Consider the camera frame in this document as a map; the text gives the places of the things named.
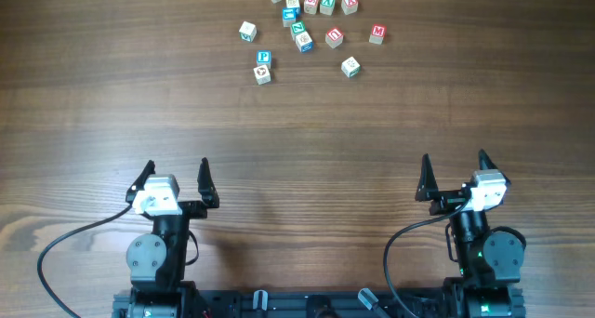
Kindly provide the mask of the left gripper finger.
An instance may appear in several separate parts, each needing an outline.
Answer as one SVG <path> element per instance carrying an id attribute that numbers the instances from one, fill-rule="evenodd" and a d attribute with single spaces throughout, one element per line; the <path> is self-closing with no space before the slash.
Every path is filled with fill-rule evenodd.
<path id="1" fill-rule="evenodd" d="M 126 202 L 128 204 L 132 204 L 134 199 L 136 198 L 138 192 L 144 190 L 144 184 L 149 178 L 150 175 L 155 173 L 155 163 L 153 160 L 149 160 L 144 166 L 143 170 L 136 178 L 136 180 L 131 184 L 131 186 L 126 191 Z"/>
<path id="2" fill-rule="evenodd" d="M 201 160 L 198 176 L 198 192 L 206 208 L 219 208 L 219 196 L 212 180 L 209 162 L 206 157 Z"/>

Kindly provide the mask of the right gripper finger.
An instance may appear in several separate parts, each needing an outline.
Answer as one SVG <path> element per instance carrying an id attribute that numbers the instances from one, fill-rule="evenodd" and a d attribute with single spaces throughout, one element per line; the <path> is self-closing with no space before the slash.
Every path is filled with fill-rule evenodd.
<path id="1" fill-rule="evenodd" d="M 439 198 L 439 188 L 433 173 L 430 156 L 425 153 L 422 156 L 421 170 L 415 200 L 427 202 Z"/>
<path id="2" fill-rule="evenodd" d="M 484 149 L 479 150 L 478 161 L 478 184 L 511 184 L 510 179 L 498 169 Z"/>

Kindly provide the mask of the red letter M block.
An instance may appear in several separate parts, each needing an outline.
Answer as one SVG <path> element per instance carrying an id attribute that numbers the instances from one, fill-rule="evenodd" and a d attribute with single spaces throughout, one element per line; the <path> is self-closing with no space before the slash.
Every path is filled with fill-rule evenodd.
<path id="1" fill-rule="evenodd" d="M 376 45 L 381 45 L 387 33 L 387 27 L 381 24 L 374 24 L 369 36 L 369 42 Z"/>

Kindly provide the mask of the red letter U block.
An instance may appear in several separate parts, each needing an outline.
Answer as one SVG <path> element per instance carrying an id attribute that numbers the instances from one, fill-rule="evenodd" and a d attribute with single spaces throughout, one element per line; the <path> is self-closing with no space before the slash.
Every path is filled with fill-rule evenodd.
<path id="1" fill-rule="evenodd" d="M 333 49 L 340 46 L 343 40 L 344 34 L 337 27 L 330 29 L 325 35 L 325 42 Z"/>

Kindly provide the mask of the green letter Z block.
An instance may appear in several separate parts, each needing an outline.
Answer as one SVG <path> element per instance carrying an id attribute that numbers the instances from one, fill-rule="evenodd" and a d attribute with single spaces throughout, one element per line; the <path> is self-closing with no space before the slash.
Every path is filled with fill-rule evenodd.
<path id="1" fill-rule="evenodd" d="M 292 37 L 292 40 L 293 41 L 296 40 L 296 37 L 299 34 L 304 33 L 305 31 L 306 31 L 305 23 L 303 21 L 301 21 L 301 20 L 300 21 L 293 22 L 290 25 L 290 33 L 291 33 L 291 37 Z"/>

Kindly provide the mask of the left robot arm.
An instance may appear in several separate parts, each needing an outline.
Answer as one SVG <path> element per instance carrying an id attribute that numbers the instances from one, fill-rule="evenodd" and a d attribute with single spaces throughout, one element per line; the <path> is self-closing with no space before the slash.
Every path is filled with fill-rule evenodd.
<path id="1" fill-rule="evenodd" d="M 135 238 L 126 251 L 132 287 L 129 293 L 113 297 L 112 316 L 125 318 L 211 317 L 206 300 L 195 282 L 184 272 L 197 258 L 187 258 L 187 244 L 196 242 L 190 221 L 205 219 L 207 211 L 219 207 L 209 163 L 199 166 L 198 192 L 201 198 L 179 200 L 176 177 L 155 173 L 150 160 L 126 192 L 126 202 L 135 213 L 152 222 L 152 231 Z"/>

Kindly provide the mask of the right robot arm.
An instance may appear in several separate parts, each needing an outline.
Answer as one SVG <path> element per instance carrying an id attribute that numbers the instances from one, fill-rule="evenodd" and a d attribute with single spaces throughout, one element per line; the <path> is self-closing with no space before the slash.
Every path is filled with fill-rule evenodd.
<path id="1" fill-rule="evenodd" d="M 438 188 L 430 157 L 421 160 L 415 200 L 430 203 L 432 216 L 446 216 L 449 258 L 461 275 L 444 280 L 443 317 L 524 317 L 521 267 L 525 237 L 511 227 L 492 228 L 487 212 L 502 205 L 510 180 L 484 150 L 478 152 L 479 169 L 457 190 Z"/>

